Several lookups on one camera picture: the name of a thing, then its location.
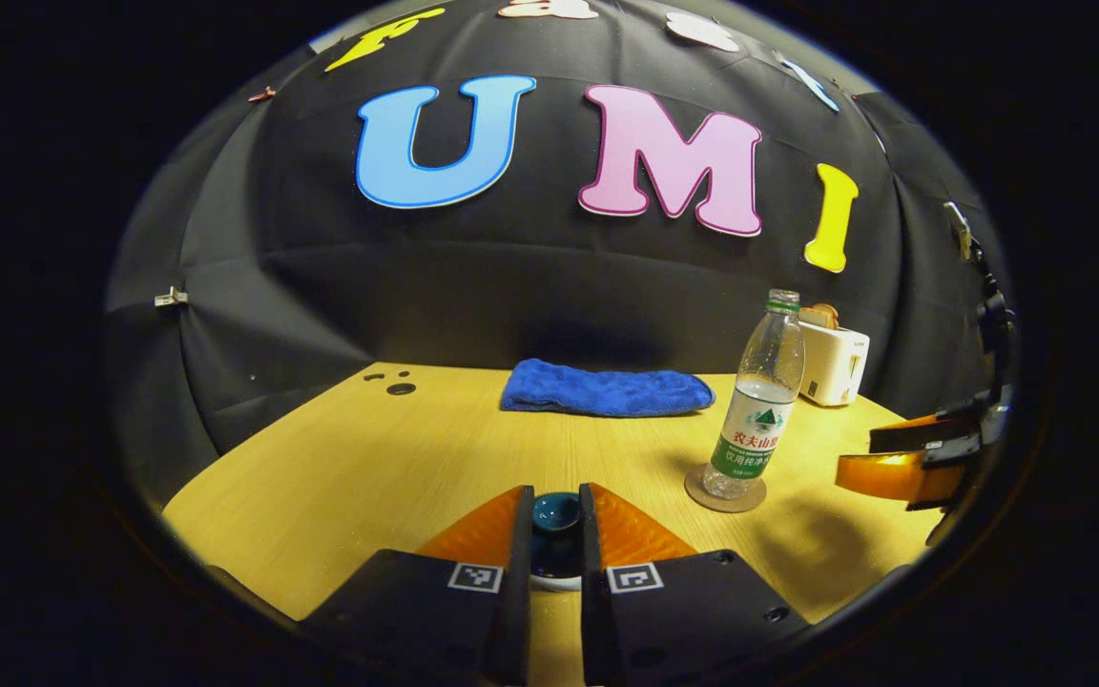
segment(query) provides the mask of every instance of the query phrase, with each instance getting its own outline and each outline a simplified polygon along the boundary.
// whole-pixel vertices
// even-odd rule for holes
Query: bottle label
[[[732,395],[732,405],[728,406],[728,418],[723,421],[711,465],[728,477],[758,477],[777,447],[792,408],[793,401],[776,403],[754,399],[737,388]]]

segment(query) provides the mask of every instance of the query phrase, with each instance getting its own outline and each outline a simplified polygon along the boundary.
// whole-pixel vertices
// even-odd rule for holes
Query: letter m
[[[584,95],[601,106],[601,159],[597,180],[579,191],[580,206],[601,214],[644,213],[650,200],[639,190],[641,159],[668,217],[681,217],[710,174],[711,190],[693,210],[698,222],[724,234],[759,234],[754,151],[763,132],[757,126],[712,112],[686,142],[651,92],[592,86]]]

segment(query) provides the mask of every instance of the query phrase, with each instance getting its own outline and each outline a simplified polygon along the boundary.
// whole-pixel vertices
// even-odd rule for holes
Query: blue towel
[[[584,372],[531,358],[507,379],[500,408],[600,417],[688,413],[714,403],[714,391],[679,372]]]

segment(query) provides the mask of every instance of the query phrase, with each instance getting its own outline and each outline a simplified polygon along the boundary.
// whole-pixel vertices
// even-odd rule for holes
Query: table surface
[[[695,503],[684,479],[711,457],[735,375],[698,376],[720,398],[709,409],[637,419],[502,412],[509,376],[367,366],[202,470],[166,521],[206,564],[301,620],[379,549],[413,552],[507,488],[596,481],[699,552],[733,549],[817,622],[914,561],[941,518],[834,486],[836,457],[901,419],[863,396],[839,409],[799,397],[763,474],[766,501],[729,514]],[[386,391],[401,383],[415,391]],[[579,612],[577,592],[533,590],[533,687],[582,684]]]

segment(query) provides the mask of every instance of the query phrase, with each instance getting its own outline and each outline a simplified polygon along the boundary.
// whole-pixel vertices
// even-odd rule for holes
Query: cork coaster
[[[766,500],[766,481],[759,477],[752,480],[748,491],[745,491],[745,496],[739,497],[739,499],[729,501],[707,495],[706,488],[702,488],[702,473],[706,473],[706,466],[707,464],[699,465],[685,475],[685,491],[689,492],[690,499],[698,501],[706,508],[720,513],[742,513],[757,508]]]

